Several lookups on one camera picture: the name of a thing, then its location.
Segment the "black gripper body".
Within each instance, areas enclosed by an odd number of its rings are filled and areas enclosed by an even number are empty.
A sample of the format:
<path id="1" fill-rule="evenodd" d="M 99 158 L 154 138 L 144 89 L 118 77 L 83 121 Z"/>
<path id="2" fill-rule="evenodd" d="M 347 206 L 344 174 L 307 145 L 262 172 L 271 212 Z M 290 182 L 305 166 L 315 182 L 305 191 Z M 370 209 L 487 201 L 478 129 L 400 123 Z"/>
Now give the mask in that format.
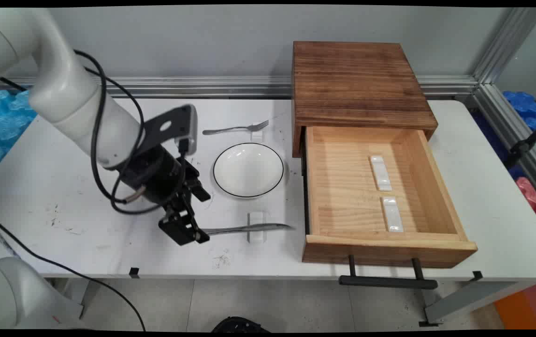
<path id="1" fill-rule="evenodd" d="M 145 187 L 146 200 L 162 207 L 181 206 L 180 195 L 191 201 L 188 179 L 198 178 L 199 171 L 187 160 L 177 159 L 162 145 L 136 156 L 126 165 L 118 165 L 121 182 L 134 190 Z"/>

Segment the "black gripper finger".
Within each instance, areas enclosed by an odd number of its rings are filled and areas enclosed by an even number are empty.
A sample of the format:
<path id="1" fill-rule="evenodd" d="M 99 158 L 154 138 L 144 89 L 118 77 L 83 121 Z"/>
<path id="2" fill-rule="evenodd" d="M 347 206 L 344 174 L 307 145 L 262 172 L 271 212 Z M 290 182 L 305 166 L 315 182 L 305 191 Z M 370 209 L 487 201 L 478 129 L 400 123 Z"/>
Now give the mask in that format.
<path id="1" fill-rule="evenodd" d="M 211 199 L 210 194 L 202 186 L 202 182 L 198 178 L 188 179 L 188 190 L 201 202 Z"/>
<path id="2" fill-rule="evenodd" d="M 158 227 L 180 247 L 192 242 L 202 244 L 210 241 L 210 235 L 197 225 L 193 211 L 185 210 L 184 215 L 178 212 L 167 214 L 159 220 Z"/>

